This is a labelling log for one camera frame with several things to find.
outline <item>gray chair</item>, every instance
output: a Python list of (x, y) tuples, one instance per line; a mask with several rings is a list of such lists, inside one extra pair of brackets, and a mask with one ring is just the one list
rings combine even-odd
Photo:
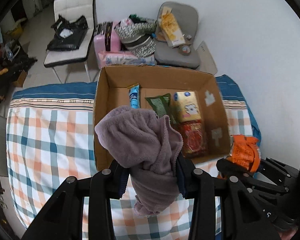
[[(195, 8), (190, 5), (181, 4), (177, 2), (165, 2), (161, 5), (158, 17), (162, 14), (163, 7), (167, 6), (172, 9), (172, 13), (176, 18), (181, 31), (185, 35), (191, 35), (190, 40), (193, 43), (195, 34), (198, 28), (198, 12)], [(157, 26), (156, 34), (161, 31), (160, 27)], [(187, 67), (196, 69), (200, 65), (200, 58), (198, 52), (194, 49), (193, 45), (190, 45), (191, 54), (184, 56), (178, 52), (178, 48), (170, 48), (166, 42), (156, 41), (156, 47), (154, 57), (160, 65)]]

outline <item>cardboard box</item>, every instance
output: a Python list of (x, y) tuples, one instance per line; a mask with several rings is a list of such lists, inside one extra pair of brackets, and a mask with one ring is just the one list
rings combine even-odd
[[(152, 109), (146, 97), (154, 97), (179, 91), (195, 91), (204, 120), (208, 139), (209, 156), (192, 159), (204, 162), (229, 154), (230, 138), (228, 121), (219, 88), (213, 75), (177, 67), (161, 66), (105, 66), (100, 71), (94, 105), (94, 125), (112, 109), (130, 105), (127, 87), (140, 84), (140, 106)], [(94, 153), (99, 171), (108, 168), (112, 156), (99, 143), (94, 133)]]
[(27, 77), (27, 72), (22, 71), (16, 81), (13, 82), (13, 85), (17, 88), (21, 88), (23, 86), (23, 83), (25, 82), (25, 79)]

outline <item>bed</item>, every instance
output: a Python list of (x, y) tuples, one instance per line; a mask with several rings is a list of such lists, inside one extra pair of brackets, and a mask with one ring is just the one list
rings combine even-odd
[[(229, 133), (261, 140), (252, 112), (228, 76), (217, 78), (228, 117)], [(84, 179), (96, 172), (93, 104), (97, 83), (46, 85), (16, 92), (7, 118), (7, 160), (16, 214), (27, 228), (58, 186), (68, 177)], [(196, 165), (217, 176), (217, 160)], [(216, 197), (216, 235), (221, 211)], [(111, 200), (117, 240), (187, 239), (193, 200), (181, 195), (159, 215), (134, 214), (135, 191), (129, 179), (122, 199)], [(88, 239), (88, 204), (84, 201), (82, 238)]]

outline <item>cardboard flap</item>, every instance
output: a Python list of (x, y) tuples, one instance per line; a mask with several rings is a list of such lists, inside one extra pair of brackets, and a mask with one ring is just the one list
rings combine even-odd
[(98, 79), (98, 86), (96, 91), (96, 98), (94, 100), (93, 106), (93, 134), (94, 134), (94, 155), (97, 163), (97, 168), (99, 170), (100, 167), (109, 167), (108, 163), (110, 161), (109, 154), (107, 154), (106, 150), (101, 146), (98, 141), (98, 136), (94, 131), (94, 127), (97, 123), (101, 121), (102, 118), (107, 114), (107, 104), (108, 101), (108, 92), (109, 85), (107, 81), (106, 71), (105, 69), (101, 69), (100, 76)]
[(109, 86), (127, 88), (139, 83), (141, 88), (199, 90), (211, 74), (180, 67), (112, 65), (105, 67)]
[(209, 152), (229, 154), (230, 137), (228, 119), (215, 78), (211, 78), (197, 93), (202, 108)]

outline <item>chair leg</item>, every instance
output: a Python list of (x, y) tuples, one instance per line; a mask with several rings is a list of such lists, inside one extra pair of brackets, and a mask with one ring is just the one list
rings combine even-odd
[(54, 67), (52, 67), (52, 70), (53, 70), (54, 74), (56, 75), (56, 77), (58, 78), (59, 82), (62, 84), (62, 82), (61, 82), (56, 70), (54, 69)]
[(89, 78), (89, 82), (91, 82), (91, 78), (90, 78), (90, 75), (89, 75), (89, 70), (88, 70), (88, 64), (87, 64), (87, 61), (84, 62), (84, 67), (86, 68), (86, 73), (87, 73), (87, 76)]

